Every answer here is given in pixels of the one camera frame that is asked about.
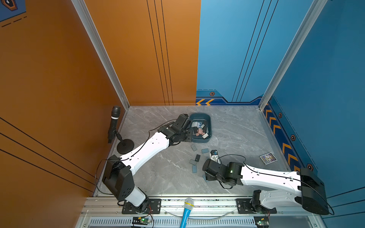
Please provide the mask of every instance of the microphone stand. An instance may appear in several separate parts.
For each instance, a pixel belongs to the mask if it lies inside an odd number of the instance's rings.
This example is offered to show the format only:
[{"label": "microphone stand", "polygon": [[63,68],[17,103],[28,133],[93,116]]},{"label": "microphone stand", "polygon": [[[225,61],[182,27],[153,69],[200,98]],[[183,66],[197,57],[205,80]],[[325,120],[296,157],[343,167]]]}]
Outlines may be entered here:
[{"label": "microphone stand", "polygon": [[115,131],[115,135],[117,139],[120,140],[120,142],[116,146],[116,150],[118,151],[118,153],[127,154],[133,150],[134,142],[131,139],[122,139],[122,136],[117,130]]}]

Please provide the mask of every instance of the marble floor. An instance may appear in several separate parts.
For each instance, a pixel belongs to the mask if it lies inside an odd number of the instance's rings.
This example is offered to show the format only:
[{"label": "marble floor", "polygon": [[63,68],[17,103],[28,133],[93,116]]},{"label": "marble floor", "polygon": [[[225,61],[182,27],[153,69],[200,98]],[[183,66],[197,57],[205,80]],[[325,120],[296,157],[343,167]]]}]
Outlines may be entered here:
[{"label": "marble floor", "polygon": [[[258,168],[288,171],[286,161],[281,151],[275,147],[272,134],[254,106],[158,106],[129,108],[122,129],[121,136],[131,139],[135,148],[144,143],[148,137],[148,130],[154,129],[160,124],[175,119],[179,114],[204,112],[210,115],[212,120],[212,138],[208,143],[187,143],[168,147],[159,152],[146,162],[133,176],[135,185],[147,195],[159,194],[242,194],[251,196],[253,190],[265,189],[258,186],[236,185],[232,189],[223,189],[217,181],[206,182],[203,179],[202,167],[209,153],[202,154],[201,150],[208,148],[218,150],[219,156],[226,154],[240,154],[247,158],[246,164]],[[194,144],[198,150],[193,151]],[[278,161],[268,165],[259,158],[260,155],[273,152]],[[112,154],[120,156],[113,149]],[[197,173],[192,173],[190,159],[200,154],[197,163]],[[229,162],[242,162],[242,157],[225,156],[223,164]],[[103,183],[99,183],[101,191],[110,193]]]}]

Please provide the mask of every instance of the orange wall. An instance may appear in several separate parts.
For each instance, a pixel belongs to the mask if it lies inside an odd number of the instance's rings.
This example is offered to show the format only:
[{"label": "orange wall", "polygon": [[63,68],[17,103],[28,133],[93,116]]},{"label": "orange wall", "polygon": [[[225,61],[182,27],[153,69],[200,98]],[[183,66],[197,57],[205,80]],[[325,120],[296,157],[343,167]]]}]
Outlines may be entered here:
[{"label": "orange wall", "polygon": [[[111,109],[122,104],[71,1],[26,7],[0,23],[0,117],[91,175],[1,119],[0,133],[93,183],[111,147]],[[0,149],[88,189],[0,151],[0,227],[74,227],[94,184],[3,135]]]},{"label": "orange wall", "polygon": [[194,105],[200,0],[86,0],[131,105]]}]

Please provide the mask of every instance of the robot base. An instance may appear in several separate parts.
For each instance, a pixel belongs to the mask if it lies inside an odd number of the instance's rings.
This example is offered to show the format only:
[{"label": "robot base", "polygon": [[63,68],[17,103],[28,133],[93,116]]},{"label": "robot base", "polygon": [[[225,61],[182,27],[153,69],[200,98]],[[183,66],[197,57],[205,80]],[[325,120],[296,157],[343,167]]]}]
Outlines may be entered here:
[{"label": "robot base", "polygon": [[[153,215],[160,214],[161,199],[148,199],[147,205],[151,206]],[[125,215],[148,214],[149,212],[150,212],[149,207],[147,207],[146,210],[141,213],[140,210],[130,202],[126,202],[123,204],[122,214]]]}]

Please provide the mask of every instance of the black line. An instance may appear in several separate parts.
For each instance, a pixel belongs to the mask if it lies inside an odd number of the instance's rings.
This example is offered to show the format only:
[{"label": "black line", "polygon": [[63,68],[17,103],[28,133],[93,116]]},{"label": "black line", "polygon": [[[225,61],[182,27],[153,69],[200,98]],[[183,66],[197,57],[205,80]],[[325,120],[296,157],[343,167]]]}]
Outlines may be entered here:
[{"label": "black line", "polygon": [[[11,22],[10,22],[9,24],[11,24]],[[7,25],[9,25],[9,24],[3,25],[3,26],[1,26],[1,28],[2,28],[2,27],[5,27],[5,26],[7,26]]]},{"label": "black line", "polygon": [[340,204],[340,205],[337,205],[337,206],[343,206],[343,205],[348,205],[348,204],[354,204],[354,203],[358,203],[358,202],[362,202],[362,201],[365,201],[365,199],[364,199],[364,200],[354,201],[354,202],[351,202],[351,203]]},{"label": "black line", "polygon": [[339,195],[342,195],[342,194],[346,194],[346,193],[349,193],[349,192],[357,191],[357,190],[360,190],[360,189],[363,189],[363,188],[365,188],[365,186],[362,187],[362,188],[354,189],[354,190],[351,190],[351,191],[348,191],[348,192],[343,192],[343,193],[340,193],[340,194],[337,194],[337,195],[334,195],[334,196],[327,197],[327,199],[335,197],[335,196],[339,196]]},{"label": "black line", "polygon": [[166,41],[167,64],[168,64],[168,66],[169,66],[170,87],[171,87],[171,98],[172,98],[172,105],[174,105],[174,96],[172,95],[172,84],[171,84],[171,73],[170,73],[169,52],[167,51],[167,39],[166,39],[166,28],[165,28],[164,8],[162,7],[162,0],[161,0],[161,9],[162,9],[162,18],[163,18],[163,20],[164,20],[164,31],[165,31],[165,41]]},{"label": "black line", "polygon": [[245,72],[245,76],[243,77],[241,87],[239,88],[239,91],[238,91],[238,94],[237,94],[236,102],[237,102],[237,100],[238,100],[239,93],[241,92],[243,82],[245,81],[246,74],[247,74],[247,70],[249,69],[249,66],[250,66],[250,63],[251,63],[251,60],[252,60],[253,53],[255,52],[255,49],[256,49],[256,45],[257,45],[258,39],[260,38],[261,30],[262,30],[262,27],[264,26],[266,16],[268,15],[268,12],[269,12],[269,9],[270,9],[271,2],[272,2],[272,0],[270,0],[270,4],[269,4],[269,7],[268,7],[268,9],[267,9],[267,11],[266,11],[266,14],[265,14],[265,17],[264,17],[264,21],[262,22],[260,32],[258,33],[257,40],[256,40],[255,46],[254,46],[254,48],[253,48],[253,51],[252,51],[252,55],[251,55],[251,58],[250,58],[249,64],[247,65],[247,69],[246,69],[246,72]]},{"label": "black line", "polygon": [[[356,214],[361,214],[361,213],[365,213],[365,211],[362,212],[356,212],[356,213],[351,213],[351,214],[346,214],[346,215],[356,215]],[[323,219],[329,219],[329,218],[334,218],[334,217],[341,217],[341,216],[346,216],[346,215],[336,215],[336,216],[331,216],[331,217],[325,217]]]},{"label": "black line", "polygon": [[57,164],[57,163],[55,163],[55,162],[51,161],[50,159],[46,158],[45,156],[40,155],[39,153],[35,152],[34,150],[29,149],[28,147],[24,146],[23,144],[21,144],[21,143],[19,143],[19,142],[15,141],[14,139],[12,139],[12,138],[10,138],[10,137],[8,137],[8,136],[4,135],[3,133],[1,133],[1,132],[0,132],[0,135],[2,135],[2,136],[4,136],[4,137],[6,137],[6,138],[10,139],[11,141],[13,141],[13,142],[15,142],[15,143],[17,143],[17,144],[21,145],[22,147],[24,147],[24,148],[26,148],[26,149],[28,149],[28,150],[32,151],[33,153],[35,153],[35,154],[37,154],[37,155],[41,156],[42,158],[44,158],[44,159],[46,159],[46,160],[48,160],[48,161],[52,162],[53,164],[55,164],[55,165],[57,165],[57,166],[61,167],[62,169],[67,170],[68,172],[70,172],[70,173],[72,173],[72,174],[74,174],[74,175],[76,175],[76,176],[80,177],[81,179],[86,180],[85,178],[82,178],[81,176],[77,175],[76,173],[74,173],[74,172],[72,172],[72,171],[70,171],[70,170],[68,170],[68,169],[64,168],[63,166],[61,166],[61,165],[59,165],[59,164]]},{"label": "black line", "polygon": [[66,158],[64,158],[63,156],[61,156],[60,154],[56,153],[54,150],[51,150],[51,148],[49,148],[48,146],[44,145],[43,143],[41,143],[40,141],[36,140],[35,138],[33,138],[32,136],[28,135],[27,133],[25,133],[24,131],[20,130],[19,128],[17,128],[16,126],[12,125],[11,123],[9,123],[8,121],[4,120],[3,118],[0,117],[0,119],[4,122],[6,122],[7,124],[9,124],[10,126],[12,126],[13,128],[17,129],[18,131],[20,131],[21,133],[25,134],[26,136],[28,136],[29,138],[33,139],[34,141],[36,141],[37,143],[41,144],[42,146],[44,146],[45,148],[47,148],[48,150],[52,151],[53,153],[57,154],[58,156],[62,157],[63,159],[65,159],[66,161],[70,162],[71,164],[73,164],[74,166],[76,166],[77,168],[81,169],[82,171],[84,171],[85,173],[89,174],[90,176],[94,177],[94,175],[91,175],[90,173],[86,172],[84,169],[80,168],[79,166],[77,166],[76,164],[74,164],[73,162],[71,162],[70,160],[67,160]]},{"label": "black line", "polygon": [[4,20],[1,20],[0,22],[3,22],[3,21],[8,20],[8,19],[10,19],[10,18],[13,18],[13,17],[19,16],[20,14],[17,14],[17,15],[14,15],[14,16],[12,16],[12,17],[9,17],[9,18],[6,18],[6,19],[4,19]]},{"label": "black line", "polygon": [[265,2],[265,0],[263,0],[263,1],[262,1],[261,9],[260,9],[260,12],[258,13],[258,17],[257,17],[257,21],[256,21],[256,24],[255,24],[255,28],[253,29],[253,32],[252,32],[252,36],[251,36],[251,40],[250,40],[250,44],[249,44],[249,47],[247,48],[247,52],[246,52],[246,56],[245,56],[245,60],[243,61],[243,64],[242,64],[241,73],[239,74],[239,77],[238,77],[238,80],[237,80],[237,85],[236,85],[236,88],[234,89],[234,93],[233,93],[233,97],[232,97],[232,102],[233,102],[233,99],[234,99],[234,95],[236,94],[236,90],[237,90],[237,86],[238,86],[238,83],[239,83],[239,79],[241,78],[241,74],[242,74],[243,66],[245,65],[246,58],[247,58],[247,54],[249,53],[249,50],[250,50],[250,46],[251,46],[251,42],[252,42],[252,38],[253,38],[253,34],[255,33],[256,26],[257,26],[257,22],[258,22],[258,19],[260,18],[260,14],[261,14],[261,10],[262,10],[262,6],[264,5],[264,2]]},{"label": "black line", "polygon": [[248,83],[248,82],[249,82],[249,80],[250,80],[250,76],[251,76],[251,73],[252,73],[253,67],[255,66],[255,63],[256,63],[256,60],[257,60],[258,54],[260,53],[262,43],[264,42],[264,39],[265,39],[266,33],[268,32],[268,28],[269,28],[269,25],[270,25],[271,19],[273,18],[273,15],[274,15],[274,12],[275,12],[275,9],[276,9],[276,6],[277,6],[277,3],[278,3],[278,2],[279,2],[279,0],[277,0],[277,2],[276,2],[276,5],[275,5],[275,8],[274,8],[273,14],[271,15],[271,18],[270,18],[270,21],[269,21],[268,27],[266,28],[266,31],[265,31],[264,37],[263,37],[263,39],[262,39],[262,41],[261,41],[260,48],[258,49],[258,52],[257,52],[256,58],[255,58],[255,61],[253,62],[253,65],[252,65],[252,68],[251,68],[251,71],[250,71],[249,77],[247,78],[245,88],[243,89],[243,92],[242,92],[242,95],[241,95],[241,98],[240,98],[240,101],[241,101],[241,99],[242,99],[242,97],[243,97],[243,94],[244,94],[244,92],[245,92],[245,89],[246,89],[247,83]]},{"label": "black line", "polygon": [[155,0],[153,0],[153,2],[155,3],[156,20],[157,20],[157,29],[158,29],[158,37],[159,37],[159,39],[160,39],[161,56],[162,56],[162,65],[163,65],[163,67],[164,67],[164,73],[165,73],[165,83],[166,83],[167,99],[168,99],[168,101],[169,101],[169,105],[170,105],[169,90],[167,89],[167,79],[166,79],[166,71],[165,71],[165,63],[164,63],[164,54],[163,54],[163,52],[162,52],[162,44],[161,44],[161,36],[160,36],[160,27],[158,26],[158,19],[157,19],[156,1],[155,1]]},{"label": "black line", "polygon": [[31,164],[32,166],[35,166],[35,167],[37,167],[37,168],[39,168],[39,169],[41,169],[41,170],[44,170],[44,171],[46,171],[47,173],[50,173],[50,174],[52,174],[52,175],[55,175],[55,176],[57,176],[57,177],[59,177],[59,178],[61,178],[61,179],[65,180],[65,181],[68,181],[68,182],[70,182],[70,183],[73,183],[73,184],[74,184],[74,185],[76,185],[76,186],[79,186],[79,187],[81,187],[81,188],[83,188],[83,189],[85,189],[85,190],[90,191],[89,189],[84,188],[84,187],[82,187],[82,186],[80,186],[80,185],[78,185],[78,184],[76,184],[76,183],[74,183],[74,182],[72,182],[72,181],[69,181],[69,180],[67,180],[67,179],[65,179],[65,178],[63,178],[63,177],[60,177],[60,176],[58,176],[58,175],[56,175],[56,174],[54,174],[54,173],[51,173],[50,171],[45,170],[45,169],[43,169],[43,168],[41,168],[41,167],[39,167],[39,166],[36,166],[35,164],[32,164],[32,163],[30,163],[30,162],[28,162],[28,161],[26,161],[26,160],[24,160],[24,159],[21,159],[20,157],[17,157],[17,156],[15,156],[15,155],[13,155],[13,154],[10,154],[9,152],[6,152],[6,151],[5,151],[5,150],[3,150],[3,149],[0,149],[0,150],[1,150],[2,152],[4,152],[4,153],[7,153],[8,155],[11,155],[11,156],[13,156],[13,157],[15,157],[15,158],[19,159],[19,160],[22,160],[22,161],[24,161],[24,162],[26,162],[26,163],[28,163],[28,164]]},{"label": "black line", "polygon": [[162,78],[161,78],[161,72],[160,72],[160,65],[158,64],[158,57],[157,57],[157,50],[156,50],[155,37],[154,37],[154,35],[153,35],[153,28],[152,28],[152,21],[151,21],[150,8],[148,7],[148,0],[146,0],[146,2],[147,2],[148,14],[150,15],[150,22],[151,22],[152,37],[153,37],[153,43],[154,43],[154,45],[155,45],[155,52],[156,52],[156,59],[157,59],[158,72],[159,72],[159,74],[160,74],[160,81],[161,81],[162,95],[164,96],[164,103],[165,103],[165,105],[166,105],[166,102],[165,102],[165,94],[164,94],[164,87],[162,86]]}]

